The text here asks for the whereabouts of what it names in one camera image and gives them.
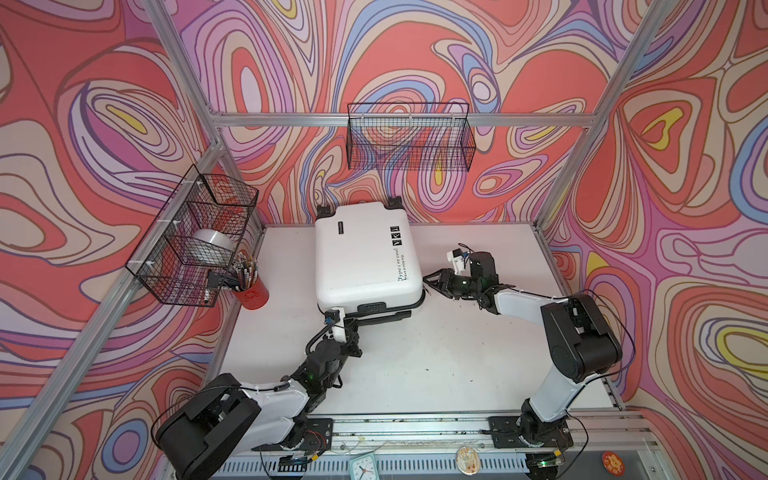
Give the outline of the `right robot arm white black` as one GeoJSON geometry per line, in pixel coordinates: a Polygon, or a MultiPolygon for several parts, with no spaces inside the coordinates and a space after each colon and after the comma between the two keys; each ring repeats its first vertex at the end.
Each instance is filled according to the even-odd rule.
{"type": "Polygon", "coordinates": [[[451,269],[429,274],[423,283],[451,300],[474,301],[494,315],[518,317],[543,327],[552,367],[538,390],[523,402],[511,430],[527,447],[563,439],[573,401],[623,358],[620,342],[588,294],[546,296],[502,284],[494,276],[462,276],[451,269]]]}

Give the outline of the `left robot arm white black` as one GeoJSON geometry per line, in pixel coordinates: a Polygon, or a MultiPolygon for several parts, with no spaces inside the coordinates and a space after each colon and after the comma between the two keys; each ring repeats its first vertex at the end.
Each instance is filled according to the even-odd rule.
{"type": "Polygon", "coordinates": [[[359,322],[327,320],[306,345],[304,362],[265,385],[218,375],[190,399],[170,407],[153,442],[178,479],[209,479],[233,455],[267,449],[303,450],[307,464],[331,446],[333,422],[310,420],[327,391],[343,386],[340,371],[360,357],[359,322]]]}

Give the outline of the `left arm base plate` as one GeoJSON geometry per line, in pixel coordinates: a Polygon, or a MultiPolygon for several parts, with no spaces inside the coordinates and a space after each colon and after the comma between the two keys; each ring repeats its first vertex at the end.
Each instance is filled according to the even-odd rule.
{"type": "Polygon", "coordinates": [[[252,451],[324,452],[332,447],[334,420],[330,417],[311,417],[301,420],[280,443],[253,447],[252,451]]]}

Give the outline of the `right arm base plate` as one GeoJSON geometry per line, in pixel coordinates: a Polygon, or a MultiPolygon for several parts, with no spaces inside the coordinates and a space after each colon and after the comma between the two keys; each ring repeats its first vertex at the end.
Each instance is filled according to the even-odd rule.
{"type": "Polygon", "coordinates": [[[491,416],[485,432],[497,449],[567,450],[574,445],[567,420],[542,422],[534,414],[522,416],[491,416]]]}

